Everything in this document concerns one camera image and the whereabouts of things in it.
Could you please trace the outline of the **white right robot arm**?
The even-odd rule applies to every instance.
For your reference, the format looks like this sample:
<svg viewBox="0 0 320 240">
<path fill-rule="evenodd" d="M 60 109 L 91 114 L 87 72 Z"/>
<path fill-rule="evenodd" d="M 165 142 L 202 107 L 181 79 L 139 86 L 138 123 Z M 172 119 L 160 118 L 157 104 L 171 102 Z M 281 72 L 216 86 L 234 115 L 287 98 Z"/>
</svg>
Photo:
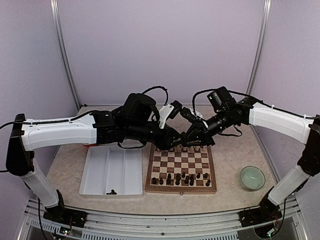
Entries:
<svg viewBox="0 0 320 240">
<path fill-rule="evenodd" d="M 205 119 L 196 112 L 195 99 L 191 108 L 184 107 L 180 112 L 191 123 L 183 135 L 183 146 L 213 146 L 215 135 L 222 135 L 231 126 L 247 125 L 265 129 L 304 147 L 297 163 L 260 202 L 261 207 L 257 208 L 255 216 L 260 222 L 266 222 L 275 214 L 275 206 L 282 204 L 310 177 L 319 174 L 320 117 L 280 109 L 247 94 L 237 101 L 232 96 L 234 92 L 224 86 L 208 89 L 207 93 L 214 111 L 212 117 Z"/>
</svg>

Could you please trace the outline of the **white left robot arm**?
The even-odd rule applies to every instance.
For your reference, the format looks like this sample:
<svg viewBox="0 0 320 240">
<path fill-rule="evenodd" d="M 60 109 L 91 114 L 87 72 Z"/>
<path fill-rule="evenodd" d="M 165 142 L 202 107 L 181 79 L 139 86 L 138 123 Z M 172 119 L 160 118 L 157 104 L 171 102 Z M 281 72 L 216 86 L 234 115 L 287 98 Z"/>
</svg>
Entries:
<svg viewBox="0 0 320 240">
<path fill-rule="evenodd" d="M 52 188 L 35 160 L 35 150 L 51 146 L 106 145 L 124 140 L 152 143 L 160 150 L 178 145 L 181 135 L 166 124 L 182 109 L 175 100 L 161 109 L 144 93 L 131 93 L 125 103 L 112 110 L 91 110 L 79 116 L 55 119 L 26 119 L 23 113 L 11 122 L 5 166 L 20 177 L 40 199 L 45 209 L 63 223 L 70 218 L 62 194 Z"/>
</svg>

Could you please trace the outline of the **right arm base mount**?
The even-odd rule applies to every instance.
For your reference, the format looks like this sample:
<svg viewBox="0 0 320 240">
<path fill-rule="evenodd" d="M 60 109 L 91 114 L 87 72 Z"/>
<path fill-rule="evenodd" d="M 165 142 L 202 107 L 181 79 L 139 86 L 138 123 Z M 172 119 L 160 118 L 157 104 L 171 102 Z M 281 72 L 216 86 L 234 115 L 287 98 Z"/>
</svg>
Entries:
<svg viewBox="0 0 320 240">
<path fill-rule="evenodd" d="M 268 199 L 268 194 L 266 194 L 260 201 L 258 207 L 245 208 L 238 213 L 238 216 L 240 224 L 244 228 L 281 219 L 283 214 L 279 205 L 274 205 Z"/>
</svg>

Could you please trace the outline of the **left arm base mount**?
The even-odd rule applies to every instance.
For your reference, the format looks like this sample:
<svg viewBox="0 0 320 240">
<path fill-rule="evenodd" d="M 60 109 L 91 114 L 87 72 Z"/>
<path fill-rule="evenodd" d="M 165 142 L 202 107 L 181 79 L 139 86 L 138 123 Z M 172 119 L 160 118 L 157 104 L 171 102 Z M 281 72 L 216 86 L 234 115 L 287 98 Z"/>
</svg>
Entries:
<svg viewBox="0 0 320 240">
<path fill-rule="evenodd" d="M 56 190 L 56 192 L 58 204 L 54 207 L 45 207 L 43 218 L 70 227 L 84 228 L 88 213 L 82 210 L 65 207 L 62 194 L 59 190 Z"/>
</svg>

